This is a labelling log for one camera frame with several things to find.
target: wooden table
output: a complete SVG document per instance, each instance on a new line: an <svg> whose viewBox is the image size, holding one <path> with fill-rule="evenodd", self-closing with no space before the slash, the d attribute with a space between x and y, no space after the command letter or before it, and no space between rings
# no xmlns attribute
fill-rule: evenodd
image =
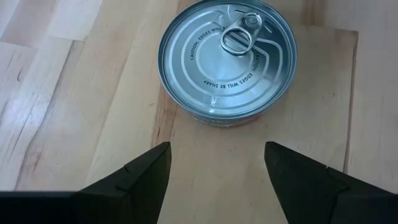
<svg viewBox="0 0 398 224"><path fill-rule="evenodd" d="M293 22L298 69L287 94L256 122L220 129L189 117L160 85L160 38L192 0L35 3L47 12L30 20L36 29L23 27L33 6L20 0L0 30L1 189L78 190L171 141L160 223L286 223L266 141L344 169L356 32Z"/></svg>

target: can lid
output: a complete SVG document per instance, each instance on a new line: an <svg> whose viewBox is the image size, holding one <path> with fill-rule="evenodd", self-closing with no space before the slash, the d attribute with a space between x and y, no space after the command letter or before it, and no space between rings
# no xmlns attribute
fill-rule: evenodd
<svg viewBox="0 0 398 224"><path fill-rule="evenodd" d="M296 64L289 25L255 0L194 4L174 19L159 49L165 89L209 119L242 119L270 107L289 87Z"/></svg>

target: can rim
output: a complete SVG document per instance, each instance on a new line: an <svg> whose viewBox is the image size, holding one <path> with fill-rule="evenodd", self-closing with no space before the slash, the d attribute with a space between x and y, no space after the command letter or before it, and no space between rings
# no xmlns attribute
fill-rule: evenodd
<svg viewBox="0 0 398 224"><path fill-rule="evenodd" d="M258 106L257 108L253 108L250 111L247 111L245 113L241 114L235 114L235 115L210 115L208 113L202 113L201 111L195 110L191 106L187 105L184 103L183 100L181 100L177 94L174 93L173 89L169 85L167 81L167 77L165 74L165 66L164 66L164 56L165 56L165 50L167 43L169 42L169 39L171 35L173 34L174 30L178 27L180 23L182 23L189 15L192 13L203 9L205 7L209 7L212 5L216 4L240 4L243 6L247 7L253 7L256 8L257 10L260 11L265 11L264 8L270 9L273 13L273 16L277 18L273 18L278 25L281 26L282 32L284 33L285 37L287 38L287 43L288 43L288 49L289 49L289 55L290 55L290 65L289 65L289 74L287 76L287 79L283 85L280 86L280 90L267 102L263 103L261 106ZM175 100L182 108L185 110L189 111L190 113L195 114L198 117L203 117L206 119L217 119L217 120L222 120L222 121L235 121L237 119L246 119L253 117L264 110L268 109L271 107L279 98L281 98L285 92L287 91L288 87L292 83L295 73L297 69L297 44L295 41L294 33L292 31L292 28L289 26L285 18L277 12L272 6L258 1L258 0L245 0L242 2L242 0L202 0L200 2L197 2L190 7L186 8L183 10L168 26L166 29L162 40L160 41L160 47L159 47L159 53L158 53L158 70L160 74L160 80L166 90L166 92L170 95L173 100Z"/></svg>

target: pull ring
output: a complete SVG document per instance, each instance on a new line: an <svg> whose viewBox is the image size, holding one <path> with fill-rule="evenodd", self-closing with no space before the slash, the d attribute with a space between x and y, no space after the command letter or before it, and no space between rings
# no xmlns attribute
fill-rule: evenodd
<svg viewBox="0 0 398 224"><path fill-rule="evenodd" d="M260 34L261 28L262 19L259 14L254 12L245 13L223 32L223 35L221 36L221 46L232 55L245 55L253 48L254 43ZM237 51L226 45L226 35L234 31L240 31L249 37L249 46L246 49Z"/></svg>

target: silver can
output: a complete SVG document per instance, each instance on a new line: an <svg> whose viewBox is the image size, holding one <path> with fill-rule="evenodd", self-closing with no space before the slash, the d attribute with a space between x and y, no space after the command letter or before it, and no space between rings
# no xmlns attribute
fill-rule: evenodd
<svg viewBox="0 0 398 224"><path fill-rule="evenodd" d="M258 117L288 89L297 46L285 19L257 0L204 0L181 12L159 49L169 95L222 127Z"/></svg>

